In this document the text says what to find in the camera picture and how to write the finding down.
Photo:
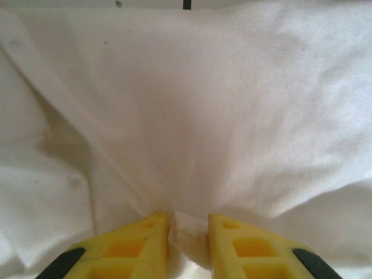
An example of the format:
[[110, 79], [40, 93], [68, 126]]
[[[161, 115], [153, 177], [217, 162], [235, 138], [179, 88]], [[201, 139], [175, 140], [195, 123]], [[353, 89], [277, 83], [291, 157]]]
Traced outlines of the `white t-shirt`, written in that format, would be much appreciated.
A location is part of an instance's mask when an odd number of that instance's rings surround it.
[[372, 0], [0, 8], [0, 279], [161, 211], [174, 279], [211, 213], [372, 279]]

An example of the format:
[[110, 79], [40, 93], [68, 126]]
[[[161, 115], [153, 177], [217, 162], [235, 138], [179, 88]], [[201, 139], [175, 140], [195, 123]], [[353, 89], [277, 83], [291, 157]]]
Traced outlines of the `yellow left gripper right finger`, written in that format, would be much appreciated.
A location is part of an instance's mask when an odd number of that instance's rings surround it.
[[212, 279], [341, 279], [308, 246], [220, 214], [208, 242]]

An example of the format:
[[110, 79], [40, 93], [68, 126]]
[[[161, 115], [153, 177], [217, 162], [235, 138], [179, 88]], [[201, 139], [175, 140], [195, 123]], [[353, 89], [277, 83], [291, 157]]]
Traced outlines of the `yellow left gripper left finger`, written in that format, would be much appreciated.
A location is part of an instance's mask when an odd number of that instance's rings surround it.
[[166, 279], [169, 215], [156, 213], [68, 247], [36, 279]]

